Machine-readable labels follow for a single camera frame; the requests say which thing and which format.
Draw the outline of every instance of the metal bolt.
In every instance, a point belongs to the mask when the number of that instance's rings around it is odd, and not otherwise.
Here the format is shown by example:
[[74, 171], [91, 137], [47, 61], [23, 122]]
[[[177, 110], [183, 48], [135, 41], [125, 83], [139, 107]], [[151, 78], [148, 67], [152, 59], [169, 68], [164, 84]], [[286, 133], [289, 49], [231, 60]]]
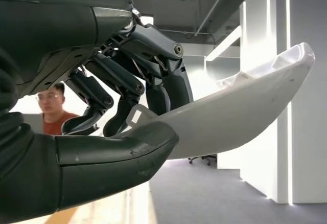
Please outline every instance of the metal bolt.
[[136, 84], [136, 90], [139, 93], [143, 93], [144, 92], [144, 86], [142, 83]]
[[112, 96], [105, 96], [105, 98], [103, 102], [106, 106], [112, 106], [113, 104], [113, 99]]
[[176, 44], [174, 46], [174, 51], [177, 55], [182, 55], [183, 53], [183, 48], [179, 44]]

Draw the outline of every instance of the ceiling pipe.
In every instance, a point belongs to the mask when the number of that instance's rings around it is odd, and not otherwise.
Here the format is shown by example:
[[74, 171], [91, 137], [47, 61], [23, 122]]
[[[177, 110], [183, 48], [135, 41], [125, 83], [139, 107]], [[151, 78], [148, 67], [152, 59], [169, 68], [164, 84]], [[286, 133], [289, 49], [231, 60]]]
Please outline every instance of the ceiling pipe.
[[216, 0], [215, 4], [210, 9], [210, 11], [204, 18], [204, 20], [200, 25], [200, 27], [195, 32], [194, 36], [197, 36], [202, 28], [204, 26], [204, 24], [210, 17], [210, 15], [214, 11], [214, 9], [217, 6], [217, 4], [220, 0]]

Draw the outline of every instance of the robotic hand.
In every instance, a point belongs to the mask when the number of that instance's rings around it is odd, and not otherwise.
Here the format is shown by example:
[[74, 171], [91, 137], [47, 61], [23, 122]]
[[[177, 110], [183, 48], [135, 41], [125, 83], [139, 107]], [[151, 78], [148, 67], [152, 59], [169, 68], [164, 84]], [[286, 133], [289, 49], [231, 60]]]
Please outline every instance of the robotic hand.
[[[142, 25], [132, 0], [0, 0], [0, 223], [48, 215], [142, 184], [179, 138], [162, 122], [127, 132], [145, 91], [160, 115], [193, 101], [179, 43]], [[90, 129], [113, 99], [84, 67], [121, 95], [105, 137]], [[145, 88], [135, 76], [146, 81]], [[88, 104], [65, 136], [34, 133], [19, 98], [65, 81]]]

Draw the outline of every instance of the white curved panel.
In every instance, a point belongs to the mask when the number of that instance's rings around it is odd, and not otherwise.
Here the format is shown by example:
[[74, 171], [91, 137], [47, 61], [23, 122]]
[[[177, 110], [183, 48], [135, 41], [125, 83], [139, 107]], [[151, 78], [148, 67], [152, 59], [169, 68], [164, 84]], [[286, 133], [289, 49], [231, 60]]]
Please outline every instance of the white curved panel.
[[[179, 142], [169, 159], [235, 149], [277, 119], [303, 84], [314, 60], [312, 49], [301, 43], [257, 68], [219, 81], [219, 92], [161, 116], [135, 106], [127, 123], [135, 127], [163, 121], [172, 126]], [[142, 115], [133, 123], [136, 110]]]

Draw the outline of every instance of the office chair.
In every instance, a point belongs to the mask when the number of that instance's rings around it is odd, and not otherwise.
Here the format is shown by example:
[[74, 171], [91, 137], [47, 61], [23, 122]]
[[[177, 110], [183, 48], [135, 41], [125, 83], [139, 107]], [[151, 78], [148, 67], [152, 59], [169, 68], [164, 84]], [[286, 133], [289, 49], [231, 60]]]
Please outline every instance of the office chair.
[[217, 155], [214, 154], [214, 155], [206, 155], [206, 156], [196, 156], [194, 158], [188, 158], [188, 163], [189, 164], [192, 164], [193, 160], [194, 159], [199, 159], [201, 158], [202, 160], [206, 159], [208, 161], [208, 163], [206, 165], [210, 166], [211, 162], [210, 162], [210, 158], [211, 159], [215, 159], [215, 162], [217, 162]]

